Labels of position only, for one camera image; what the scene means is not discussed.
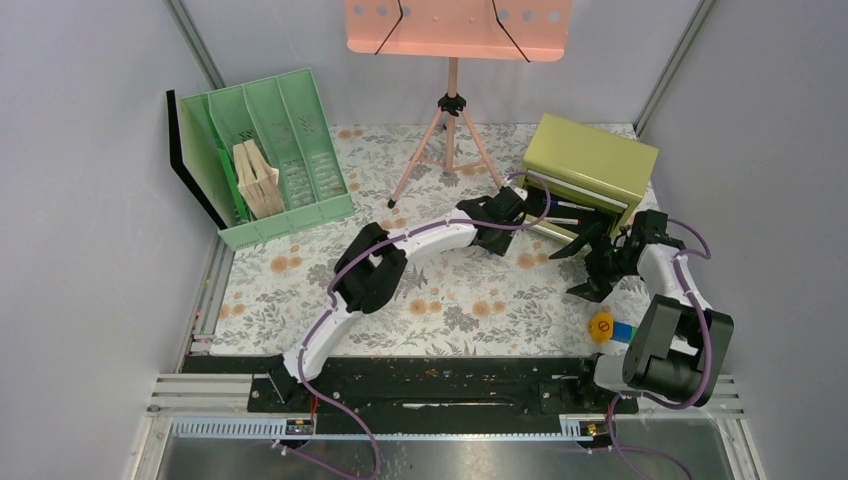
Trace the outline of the white sketch pad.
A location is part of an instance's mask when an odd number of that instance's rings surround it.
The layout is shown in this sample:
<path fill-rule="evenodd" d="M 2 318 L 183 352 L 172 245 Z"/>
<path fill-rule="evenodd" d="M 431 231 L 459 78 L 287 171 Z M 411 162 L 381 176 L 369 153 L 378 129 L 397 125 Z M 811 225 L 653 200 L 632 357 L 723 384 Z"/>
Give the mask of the white sketch pad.
<path fill-rule="evenodd" d="M 168 90 L 165 101 L 172 170 L 218 229 L 234 226 L 236 207 L 219 156 L 208 95 L 180 97 Z"/>

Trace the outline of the red whiteboard marker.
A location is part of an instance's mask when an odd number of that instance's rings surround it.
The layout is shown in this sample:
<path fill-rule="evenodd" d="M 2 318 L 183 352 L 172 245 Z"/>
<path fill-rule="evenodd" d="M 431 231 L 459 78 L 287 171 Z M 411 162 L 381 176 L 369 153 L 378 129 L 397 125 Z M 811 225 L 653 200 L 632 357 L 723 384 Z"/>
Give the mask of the red whiteboard marker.
<path fill-rule="evenodd" d="M 563 217 L 548 217 L 547 221 L 553 224 L 558 225 L 566 225 L 566 226 L 579 226 L 581 225 L 581 220 L 577 218 L 563 218 Z"/>

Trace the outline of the purple 52-storey treehouse book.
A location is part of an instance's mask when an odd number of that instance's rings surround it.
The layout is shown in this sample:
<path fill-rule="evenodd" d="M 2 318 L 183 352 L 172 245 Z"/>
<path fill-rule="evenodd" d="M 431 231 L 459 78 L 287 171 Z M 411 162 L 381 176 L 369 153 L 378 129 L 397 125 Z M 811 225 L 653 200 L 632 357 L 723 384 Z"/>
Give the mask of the purple 52-storey treehouse book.
<path fill-rule="evenodd" d="M 238 189 L 249 209 L 257 219 L 266 218 L 269 214 L 259 186 L 255 170 L 243 143 L 233 146 L 233 159 L 238 177 Z"/>

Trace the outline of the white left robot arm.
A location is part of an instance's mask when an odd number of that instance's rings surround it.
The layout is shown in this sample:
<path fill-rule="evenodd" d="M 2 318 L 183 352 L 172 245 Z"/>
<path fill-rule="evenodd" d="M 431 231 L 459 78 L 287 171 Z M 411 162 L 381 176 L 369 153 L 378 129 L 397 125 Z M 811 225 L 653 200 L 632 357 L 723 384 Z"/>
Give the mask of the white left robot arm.
<path fill-rule="evenodd" d="M 462 200 L 447 214 L 406 229 L 363 227 L 334 266 L 326 288 L 325 311 L 268 372 L 272 398 L 288 411 L 309 401 L 308 381 L 316 379 L 347 334 L 363 316 L 395 297 L 409 264 L 446 251 L 479 247 L 503 256 L 514 233 L 524 230 L 528 193 L 504 186 L 494 196 Z"/>

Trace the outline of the dark blue whiteboard marker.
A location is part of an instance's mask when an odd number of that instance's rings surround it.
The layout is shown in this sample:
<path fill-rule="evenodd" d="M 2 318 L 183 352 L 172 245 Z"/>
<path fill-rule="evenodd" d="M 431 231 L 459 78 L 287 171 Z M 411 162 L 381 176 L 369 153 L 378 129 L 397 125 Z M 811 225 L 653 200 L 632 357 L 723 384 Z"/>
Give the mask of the dark blue whiteboard marker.
<path fill-rule="evenodd" d="M 585 205 L 580 205 L 573 202 L 567 202 L 562 200 L 552 200 L 549 202 L 551 208 L 559 207 L 559 208 L 568 208 L 572 210 L 585 211 L 585 212 L 596 212 L 597 209 Z"/>

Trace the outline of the green plastic folder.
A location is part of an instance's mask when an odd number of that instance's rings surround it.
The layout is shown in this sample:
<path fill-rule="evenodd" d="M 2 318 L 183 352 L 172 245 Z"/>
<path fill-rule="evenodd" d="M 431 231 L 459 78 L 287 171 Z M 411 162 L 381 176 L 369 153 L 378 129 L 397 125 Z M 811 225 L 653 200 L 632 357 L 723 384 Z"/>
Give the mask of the green plastic folder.
<path fill-rule="evenodd" d="M 223 138 L 221 137 L 221 134 L 218 131 L 211 114 L 210 93 L 203 94 L 203 108 L 206 115 L 207 123 L 211 131 L 212 138 L 214 139 L 214 143 L 216 145 L 218 158 L 222 165 L 224 178 L 227 185 L 227 192 L 234 203 L 234 211 L 236 216 L 235 223 L 236 225 L 248 223 L 251 220 L 251 216 L 249 214 L 245 200 L 238 190 L 234 163 L 232 161 L 231 155 L 226 149 L 225 142 L 223 141 Z"/>

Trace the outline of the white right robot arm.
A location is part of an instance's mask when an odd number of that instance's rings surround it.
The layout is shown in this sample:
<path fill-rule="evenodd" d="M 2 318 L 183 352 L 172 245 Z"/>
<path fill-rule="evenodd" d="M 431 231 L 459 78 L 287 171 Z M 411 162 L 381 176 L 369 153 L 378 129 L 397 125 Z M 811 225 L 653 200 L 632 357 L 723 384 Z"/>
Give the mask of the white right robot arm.
<path fill-rule="evenodd" d="M 616 239 L 594 225 L 553 255 L 565 259 L 589 250 L 587 279 L 569 288 L 571 295 L 600 303 L 626 277 L 640 278 L 650 295 L 626 352 L 596 355 L 591 374 L 575 382 L 573 396 L 583 410 L 601 410 L 614 392 L 670 409 L 702 407 L 712 395 L 734 322 L 709 304 L 689 272 L 689 258 L 708 259 L 709 248 L 686 248 L 668 233 L 671 222 L 663 212 L 640 211 Z"/>

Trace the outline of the yellow-green drawer cabinet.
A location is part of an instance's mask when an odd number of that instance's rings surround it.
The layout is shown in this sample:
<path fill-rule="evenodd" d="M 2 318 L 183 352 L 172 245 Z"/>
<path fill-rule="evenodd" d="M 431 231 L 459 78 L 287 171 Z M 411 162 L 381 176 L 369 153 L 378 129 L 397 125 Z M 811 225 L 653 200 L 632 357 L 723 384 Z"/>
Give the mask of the yellow-green drawer cabinet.
<path fill-rule="evenodd" d="M 548 189 L 552 200 L 596 208 L 585 212 L 551 208 L 533 230 L 565 243 L 600 223 L 613 234 L 625 226 L 647 192 L 659 150 L 551 113 L 538 123 L 521 164 L 531 177 L 522 179 L 528 192 L 529 221 L 541 215 Z M 548 217 L 577 218 L 579 226 L 553 224 Z"/>

